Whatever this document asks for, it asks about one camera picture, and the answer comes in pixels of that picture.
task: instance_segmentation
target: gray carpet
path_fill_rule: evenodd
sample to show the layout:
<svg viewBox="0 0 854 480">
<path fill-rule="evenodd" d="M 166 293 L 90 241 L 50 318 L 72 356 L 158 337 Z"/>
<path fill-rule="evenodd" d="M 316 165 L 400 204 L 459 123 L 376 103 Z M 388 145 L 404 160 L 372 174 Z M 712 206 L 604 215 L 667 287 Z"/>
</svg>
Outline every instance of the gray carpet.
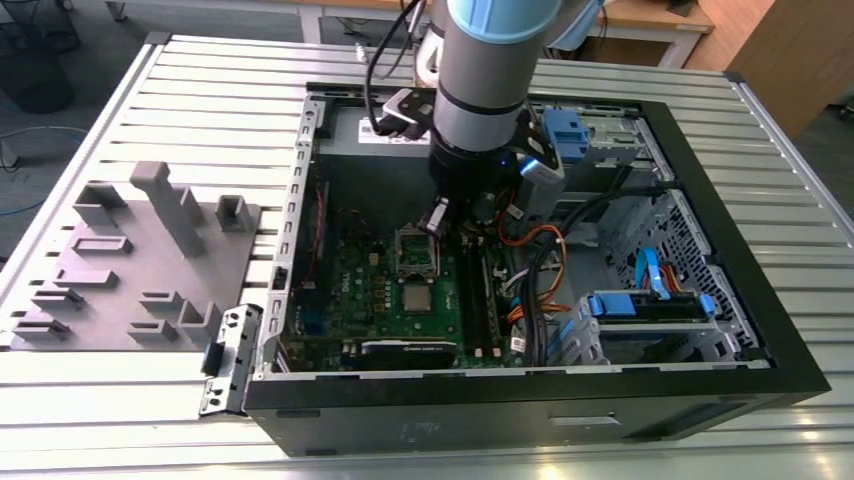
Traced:
<svg viewBox="0 0 854 480">
<path fill-rule="evenodd" d="M 129 19 L 116 23 L 100 2 L 77 0 L 70 15 L 82 45 L 61 56 L 76 100 L 54 114 L 28 115 L 17 111 L 0 93 L 0 132 L 37 125 L 88 129 L 149 31 L 301 41 L 299 18 L 293 15 L 142 5 L 129 5 L 126 13 Z M 373 21 L 356 27 L 365 34 L 359 40 L 376 44 L 388 25 L 388 22 Z M 352 45 L 357 38 L 343 32 L 335 19 L 324 19 L 327 43 Z M 832 112 L 826 112 L 795 142 L 848 212 L 854 212 L 852 132 L 854 121 L 846 124 Z M 30 205 L 46 196 L 77 141 L 78 135 L 58 132 L 38 132 L 13 139 L 12 145 L 22 157 L 21 169 L 14 174 L 0 171 L 0 211 Z M 0 216 L 0 257 L 14 249 L 36 211 Z"/>
</svg>

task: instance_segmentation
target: wooden desk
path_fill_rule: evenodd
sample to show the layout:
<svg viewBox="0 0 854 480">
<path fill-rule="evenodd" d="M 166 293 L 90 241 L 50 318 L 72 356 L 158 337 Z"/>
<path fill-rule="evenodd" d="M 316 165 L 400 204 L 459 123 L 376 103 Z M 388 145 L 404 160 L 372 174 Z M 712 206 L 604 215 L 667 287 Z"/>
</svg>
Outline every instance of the wooden desk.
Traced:
<svg viewBox="0 0 854 480">
<path fill-rule="evenodd" d="M 305 43 L 323 43 L 323 17 L 393 20 L 400 12 L 399 0 L 126 0 L 125 3 L 296 14 Z M 125 3 L 106 2 L 114 20 L 126 18 Z M 607 38 L 647 40 L 668 45 L 658 64 L 660 67 L 680 68 L 702 35 L 714 28 L 699 7 L 694 7 L 691 16 L 684 18 L 666 11 L 666 0 L 615 0 L 605 8 Z M 595 25 L 589 36 L 599 33 L 600 26 Z"/>
<path fill-rule="evenodd" d="M 715 28 L 696 5 L 687 17 L 667 11 L 667 0 L 613 0 L 604 9 L 605 38 L 613 40 L 595 46 L 595 57 L 584 60 L 682 68 L 700 38 Z M 597 36 L 603 20 L 599 14 L 591 37 Z"/>
</svg>

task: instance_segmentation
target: blue latch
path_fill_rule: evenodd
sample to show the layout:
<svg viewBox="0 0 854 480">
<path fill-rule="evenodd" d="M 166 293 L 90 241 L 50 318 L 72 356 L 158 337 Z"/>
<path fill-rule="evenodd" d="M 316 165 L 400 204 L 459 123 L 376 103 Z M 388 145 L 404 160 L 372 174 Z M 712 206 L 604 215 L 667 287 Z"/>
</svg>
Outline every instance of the blue latch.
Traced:
<svg viewBox="0 0 854 480">
<path fill-rule="evenodd" d="M 547 108 L 543 110 L 543 125 L 563 163 L 579 163 L 589 148 L 589 129 L 575 110 Z"/>
<path fill-rule="evenodd" d="M 715 306 L 715 299 L 711 298 L 711 295 L 707 293 L 700 293 L 699 295 L 699 305 L 703 307 L 703 312 L 706 313 L 706 317 L 711 318 L 715 316 L 715 312 L 718 308 Z"/>
<path fill-rule="evenodd" d="M 587 303 L 593 317 L 631 317 L 638 313 L 627 293 L 596 293 L 587 297 Z"/>
</svg>

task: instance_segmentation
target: gray fixture plate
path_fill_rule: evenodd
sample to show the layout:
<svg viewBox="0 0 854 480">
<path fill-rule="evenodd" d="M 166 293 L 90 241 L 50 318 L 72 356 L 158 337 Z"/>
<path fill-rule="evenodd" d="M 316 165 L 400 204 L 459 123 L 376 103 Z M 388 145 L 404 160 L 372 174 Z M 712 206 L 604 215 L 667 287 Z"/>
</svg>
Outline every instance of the gray fixture plate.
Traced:
<svg viewBox="0 0 854 480">
<path fill-rule="evenodd" d="M 26 341 L 17 338 L 14 350 L 145 350 L 200 351 L 201 342 L 193 343 L 177 325 L 178 310 L 149 313 L 138 300 L 142 291 L 177 291 L 196 311 L 204 314 L 208 302 L 224 310 L 237 304 L 243 279 L 255 243 L 260 207 L 248 205 L 252 228 L 245 232 L 221 232 L 216 221 L 215 203 L 198 203 L 203 220 L 194 230 L 204 242 L 204 253 L 185 258 L 166 233 L 148 201 L 126 201 L 126 208 L 110 209 L 117 228 L 98 227 L 97 233 L 85 223 L 73 230 L 73 236 L 57 259 L 57 272 L 66 270 L 110 270 L 117 276 L 114 287 L 74 286 L 84 298 L 80 310 L 44 312 L 38 307 L 26 312 L 21 320 L 52 316 L 69 329 L 64 340 Z M 80 255 L 70 246 L 81 237 L 124 236 L 129 253 L 89 253 Z M 45 289 L 53 288 L 49 282 Z M 165 320 L 174 327 L 173 341 L 152 339 L 137 343 L 128 334 L 130 322 L 150 323 Z"/>
</svg>

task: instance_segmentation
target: table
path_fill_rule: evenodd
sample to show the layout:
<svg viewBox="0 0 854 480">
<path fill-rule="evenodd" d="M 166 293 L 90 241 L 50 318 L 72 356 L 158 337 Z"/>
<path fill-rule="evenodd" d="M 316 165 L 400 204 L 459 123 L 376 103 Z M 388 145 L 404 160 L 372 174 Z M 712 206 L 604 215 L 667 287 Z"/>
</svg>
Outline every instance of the table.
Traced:
<svg viewBox="0 0 854 480">
<path fill-rule="evenodd" d="M 323 43 L 320 19 L 323 17 L 393 20 L 399 14 L 397 0 L 125 0 L 106 2 L 114 20 L 126 18 L 126 3 L 204 7 L 225 10 L 291 13 L 299 15 L 305 43 Z M 607 5 L 608 38 L 648 40 L 668 44 L 659 67 L 682 68 L 702 36 L 711 32 L 714 23 L 695 6 L 687 18 L 666 11 L 663 0 L 615 0 Z M 589 36 L 600 32 L 599 24 L 589 30 Z"/>
<path fill-rule="evenodd" d="M 404 58 L 385 83 L 407 84 L 411 64 Z M 78 220 L 70 203 L 82 184 L 116 182 L 130 195 L 132 162 L 152 158 L 170 163 L 173 181 L 192 185 L 198 201 L 228 193 L 264 207 L 241 295 L 263 304 L 304 85 L 359 84 L 363 72 L 344 46 L 186 36 L 146 44 L 0 273 L 0 330 L 53 271 L 49 255 Z M 830 393 L 679 442 L 287 459 L 251 421 L 196 419 L 200 353 L 0 352 L 0 475 L 850 478 L 854 228 L 750 89 L 711 72 L 541 61 L 531 90 L 667 102 Z"/>
</svg>

